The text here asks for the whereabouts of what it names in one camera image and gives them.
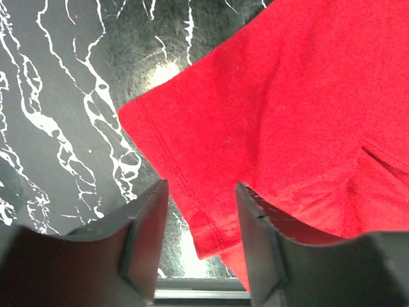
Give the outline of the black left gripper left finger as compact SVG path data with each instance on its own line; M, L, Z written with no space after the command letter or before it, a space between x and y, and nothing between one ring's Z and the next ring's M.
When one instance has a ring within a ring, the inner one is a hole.
M2 306L149 306L167 217L169 184L66 235L1 227Z

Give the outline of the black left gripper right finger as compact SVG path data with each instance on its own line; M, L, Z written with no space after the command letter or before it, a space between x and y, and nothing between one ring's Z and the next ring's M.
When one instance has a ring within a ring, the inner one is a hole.
M239 183L235 189L253 306L407 306L408 233L344 239Z

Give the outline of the red t shirt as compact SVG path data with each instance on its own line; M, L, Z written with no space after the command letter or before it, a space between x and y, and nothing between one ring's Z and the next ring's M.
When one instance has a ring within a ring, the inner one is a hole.
M408 229L407 1L274 1L118 115L244 287L238 182L340 237Z

